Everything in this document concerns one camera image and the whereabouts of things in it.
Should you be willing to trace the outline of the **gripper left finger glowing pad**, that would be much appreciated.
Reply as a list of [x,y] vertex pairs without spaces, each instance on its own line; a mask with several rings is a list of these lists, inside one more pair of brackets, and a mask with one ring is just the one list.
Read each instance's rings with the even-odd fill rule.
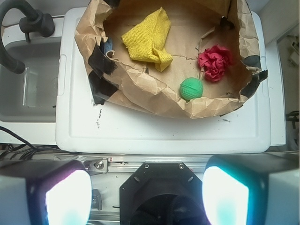
[[0,163],[2,225],[85,225],[91,202],[91,178],[80,161]]

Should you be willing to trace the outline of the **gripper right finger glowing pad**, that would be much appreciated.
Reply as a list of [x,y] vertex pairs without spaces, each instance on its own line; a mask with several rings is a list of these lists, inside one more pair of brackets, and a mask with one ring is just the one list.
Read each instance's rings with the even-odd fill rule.
[[298,225],[298,153],[219,154],[202,178],[202,200],[212,225]]

